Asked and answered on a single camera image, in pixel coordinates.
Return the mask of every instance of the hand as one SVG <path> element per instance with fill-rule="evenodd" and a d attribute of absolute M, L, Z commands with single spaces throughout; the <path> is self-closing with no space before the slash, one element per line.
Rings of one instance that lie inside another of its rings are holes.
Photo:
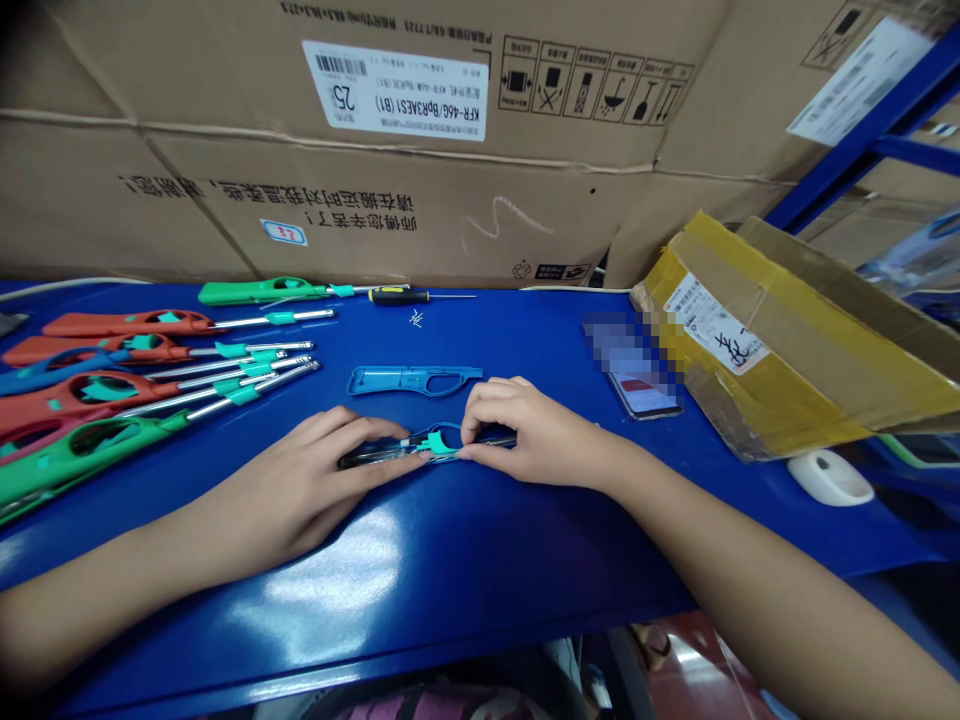
<path fill-rule="evenodd" d="M 421 467 L 432 453 L 337 470 L 361 443 L 410 433 L 336 407 L 286 437 L 205 495 L 142 528 L 192 589 L 239 580 L 316 548 L 378 485 Z"/>
<path fill-rule="evenodd" d="M 517 431 L 510 450 L 470 444 L 483 423 L 498 422 Z M 610 492 L 610 483 L 638 459 L 641 448 L 587 422 L 551 400 L 522 377 L 490 378 L 470 391 L 463 416 L 462 460 L 502 470 L 523 482 L 578 485 Z"/>

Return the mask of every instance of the left hand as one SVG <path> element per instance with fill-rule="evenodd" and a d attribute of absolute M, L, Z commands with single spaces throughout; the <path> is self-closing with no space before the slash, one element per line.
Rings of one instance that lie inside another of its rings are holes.
<path fill-rule="evenodd" d="M 432 453 L 337 469 L 340 458 L 363 442 L 409 434 L 345 407 L 319 413 L 141 531 L 156 542 L 169 571 L 193 590 L 263 572 L 315 549 L 368 490 L 423 466 Z"/>

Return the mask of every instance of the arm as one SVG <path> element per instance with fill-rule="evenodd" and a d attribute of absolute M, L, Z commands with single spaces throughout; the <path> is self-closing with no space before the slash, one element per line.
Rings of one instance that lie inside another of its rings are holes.
<path fill-rule="evenodd" d="M 430 453 L 342 472 L 338 460 L 408 434 L 342 407 L 320 413 L 189 505 L 6 591 L 0 677 L 36 693 L 165 605 L 315 549 L 368 490 Z"/>
<path fill-rule="evenodd" d="M 517 447 L 468 445 L 483 422 L 517 430 Z M 463 440 L 466 459 L 525 482 L 590 487 L 619 502 L 737 656 L 802 716 L 960 717 L 960 685 L 846 583 L 523 378 L 474 387 Z"/>

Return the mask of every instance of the smartphone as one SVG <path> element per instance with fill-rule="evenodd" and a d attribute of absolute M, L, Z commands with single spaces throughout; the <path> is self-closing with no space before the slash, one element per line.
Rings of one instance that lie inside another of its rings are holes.
<path fill-rule="evenodd" d="M 621 373 L 604 374 L 631 420 L 653 420 L 683 412 L 677 398 L 664 395 L 639 378 Z"/>

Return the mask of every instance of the number 25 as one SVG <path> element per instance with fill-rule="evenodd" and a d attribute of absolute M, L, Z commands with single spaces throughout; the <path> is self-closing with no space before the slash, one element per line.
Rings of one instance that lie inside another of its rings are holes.
<path fill-rule="evenodd" d="M 349 85 L 334 85 L 333 97 L 337 101 L 337 107 L 341 110 L 350 110 L 352 112 L 357 109 L 356 105 L 354 105 L 350 99 Z"/>

